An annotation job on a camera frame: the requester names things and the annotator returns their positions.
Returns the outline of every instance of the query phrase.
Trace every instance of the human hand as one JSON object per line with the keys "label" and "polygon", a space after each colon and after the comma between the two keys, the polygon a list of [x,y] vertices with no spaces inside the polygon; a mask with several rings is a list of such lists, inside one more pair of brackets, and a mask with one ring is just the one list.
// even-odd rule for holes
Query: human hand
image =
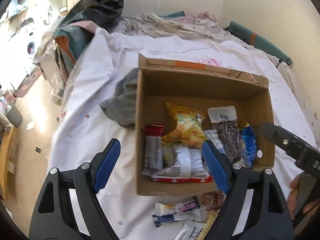
{"label": "human hand", "polygon": [[[298,175],[290,184],[290,188],[292,188],[292,191],[290,192],[290,195],[287,200],[289,212],[291,215],[291,219],[294,220],[294,209],[297,206],[297,196],[299,192],[299,182],[300,182],[300,176]],[[305,205],[305,207],[302,210],[303,214],[308,213],[309,216],[312,216],[316,213],[318,207],[320,206],[319,203],[320,199],[317,199],[315,201],[312,201]]]}

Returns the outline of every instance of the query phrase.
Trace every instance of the black bag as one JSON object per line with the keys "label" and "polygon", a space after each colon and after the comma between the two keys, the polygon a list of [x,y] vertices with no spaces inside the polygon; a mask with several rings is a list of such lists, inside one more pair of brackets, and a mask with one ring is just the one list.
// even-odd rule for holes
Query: black bag
{"label": "black bag", "polygon": [[123,0],[80,0],[59,27],[90,20],[110,32],[120,20],[123,4]]}

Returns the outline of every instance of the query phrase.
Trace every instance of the gray trash bin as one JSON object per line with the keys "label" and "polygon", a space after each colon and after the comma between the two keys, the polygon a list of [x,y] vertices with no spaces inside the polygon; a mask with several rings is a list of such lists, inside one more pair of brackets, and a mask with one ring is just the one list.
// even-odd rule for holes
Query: gray trash bin
{"label": "gray trash bin", "polygon": [[7,118],[13,126],[18,127],[22,123],[22,115],[15,105],[7,113]]}

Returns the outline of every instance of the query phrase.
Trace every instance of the yellow chip bag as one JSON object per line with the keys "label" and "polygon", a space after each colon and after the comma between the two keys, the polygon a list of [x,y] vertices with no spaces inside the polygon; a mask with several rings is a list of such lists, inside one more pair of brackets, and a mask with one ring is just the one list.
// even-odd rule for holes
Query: yellow chip bag
{"label": "yellow chip bag", "polygon": [[201,123],[205,114],[183,106],[166,102],[167,111],[173,119],[175,129],[162,137],[162,143],[182,142],[190,147],[201,149],[206,140]]}

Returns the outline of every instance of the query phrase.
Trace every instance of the cardboard box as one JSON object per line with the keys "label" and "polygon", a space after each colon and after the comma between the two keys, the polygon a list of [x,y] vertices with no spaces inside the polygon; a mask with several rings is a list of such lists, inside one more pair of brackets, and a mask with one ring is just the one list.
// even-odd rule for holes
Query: cardboard box
{"label": "cardboard box", "polygon": [[[193,195],[217,190],[211,183],[161,183],[142,176],[144,127],[164,123],[164,134],[174,128],[165,102],[186,106],[207,114],[217,106],[234,106],[238,120],[245,118],[255,129],[257,146],[263,157],[253,168],[261,171],[274,166],[275,146],[259,136],[259,125],[273,123],[272,106],[266,77],[176,60],[146,58],[140,54],[136,104],[136,189],[138,195]],[[211,129],[207,116],[202,123]]]}

